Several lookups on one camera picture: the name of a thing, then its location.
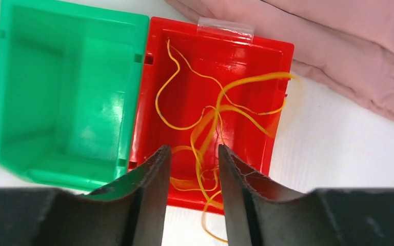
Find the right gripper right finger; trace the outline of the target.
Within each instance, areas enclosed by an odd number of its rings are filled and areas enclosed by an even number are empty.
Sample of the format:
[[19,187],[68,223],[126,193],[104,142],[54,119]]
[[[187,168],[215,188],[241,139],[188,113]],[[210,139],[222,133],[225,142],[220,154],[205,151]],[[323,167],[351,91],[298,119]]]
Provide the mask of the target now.
[[394,245],[394,189],[300,193],[219,145],[229,245]]

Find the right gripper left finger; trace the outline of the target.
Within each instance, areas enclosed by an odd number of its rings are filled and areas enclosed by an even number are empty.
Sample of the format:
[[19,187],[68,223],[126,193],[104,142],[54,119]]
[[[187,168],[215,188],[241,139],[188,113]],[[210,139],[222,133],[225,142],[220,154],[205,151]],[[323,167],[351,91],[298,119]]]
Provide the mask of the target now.
[[0,188],[0,245],[161,245],[171,148],[86,195]]

